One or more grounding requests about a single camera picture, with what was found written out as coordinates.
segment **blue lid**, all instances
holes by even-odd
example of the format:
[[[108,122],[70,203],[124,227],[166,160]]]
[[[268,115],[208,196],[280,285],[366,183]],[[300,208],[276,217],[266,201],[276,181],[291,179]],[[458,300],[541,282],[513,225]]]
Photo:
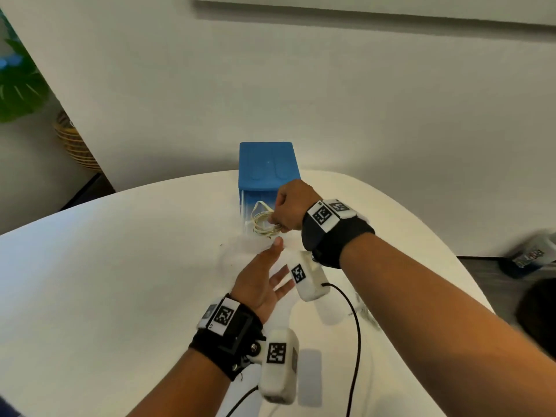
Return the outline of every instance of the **blue lid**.
[[[301,178],[291,142],[240,143],[240,190],[278,190]]]

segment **coiled white cable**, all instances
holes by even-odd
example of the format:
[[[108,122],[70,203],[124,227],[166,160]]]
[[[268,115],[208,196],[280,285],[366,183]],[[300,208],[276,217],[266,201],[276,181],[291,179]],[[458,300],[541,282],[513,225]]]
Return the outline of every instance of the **coiled white cable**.
[[[266,210],[253,215],[258,205],[261,205]],[[267,236],[267,237],[274,236],[280,233],[280,230],[282,228],[282,225],[280,224],[273,225],[271,227],[263,225],[264,222],[268,223],[268,218],[272,215],[273,212],[274,209],[272,209],[262,200],[255,203],[255,207],[251,211],[251,221],[253,222],[254,233],[257,233],[260,236]]]

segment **left hand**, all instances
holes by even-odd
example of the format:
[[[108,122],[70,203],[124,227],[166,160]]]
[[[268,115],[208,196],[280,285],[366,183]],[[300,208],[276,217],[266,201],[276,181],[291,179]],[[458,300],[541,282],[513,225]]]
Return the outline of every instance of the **left hand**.
[[[240,272],[230,292],[234,300],[253,310],[262,323],[268,321],[276,303],[295,287],[294,280],[289,280],[282,287],[274,290],[289,273],[287,266],[283,266],[268,278],[270,268],[276,263],[282,250],[284,250],[284,241],[281,237],[276,237],[270,248],[260,252]]]

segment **wire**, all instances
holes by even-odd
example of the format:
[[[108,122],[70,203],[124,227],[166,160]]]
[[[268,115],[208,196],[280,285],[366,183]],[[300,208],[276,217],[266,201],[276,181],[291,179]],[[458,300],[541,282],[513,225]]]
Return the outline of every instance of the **wire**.
[[[236,405],[233,406],[233,408],[230,410],[230,412],[228,414],[226,414],[226,417],[230,417],[232,415],[232,413],[237,409],[237,407],[240,406],[240,404],[245,400],[245,398],[247,398],[249,395],[251,395],[253,392],[257,391],[259,389],[259,386],[255,386],[253,389],[250,389],[249,391],[247,391],[247,393],[241,397],[241,399],[237,402]]]
[[[351,311],[353,312],[353,317],[355,318],[355,324],[357,326],[357,358],[355,359],[355,371],[353,372],[353,380],[351,381],[351,388],[349,390],[349,399],[347,400],[347,412],[346,412],[346,417],[349,417],[350,413],[351,413],[351,401],[353,400],[353,392],[355,390],[355,381],[357,380],[357,373],[359,372],[359,361],[361,359],[361,328],[359,328],[359,320],[357,319],[357,313],[355,312],[355,309],[353,307],[353,305],[351,304],[351,301],[349,301],[347,295],[344,294],[344,292],[339,289],[337,286],[335,286],[334,284],[331,284],[330,282],[325,282],[322,284],[323,287],[329,286],[329,287],[334,287],[338,290],[338,292],[340,294],[342,294],[344,296],[344,299],[346,299],[347,304],[349,304]]]
[[[261,205],[265,208],[265,211],[259,212],[256,215],[255,210],[257,206]],[[251,211],[251,221],[253,222],[253,232],[259,234],[260,236],[274,236],[280,232],[282,225],[273,225],[271,227],[262,225],[263,222],[268,223],[268,218],[272,215],[274,209],[268,206],[265,202],[260,200],[259,202],[255,203],[255,207]]]

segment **white plastic device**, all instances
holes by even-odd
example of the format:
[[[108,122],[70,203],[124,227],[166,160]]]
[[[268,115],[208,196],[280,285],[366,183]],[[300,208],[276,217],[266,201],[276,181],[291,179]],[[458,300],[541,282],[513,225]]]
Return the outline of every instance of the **white plastic device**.
[[[297,395],[297,358],[299,340],[289,328],[274,329],[266,341],[257,341],[260,346],[256,356],[247,356],[253,363],[261,365],[259,391],[269,402],[293,404]]]
[[[288,269],[303,301],[313,301],[330,292],[329,286],[323,287],[328,282],[323,267],[312,259],[311,252],[292,253]]]

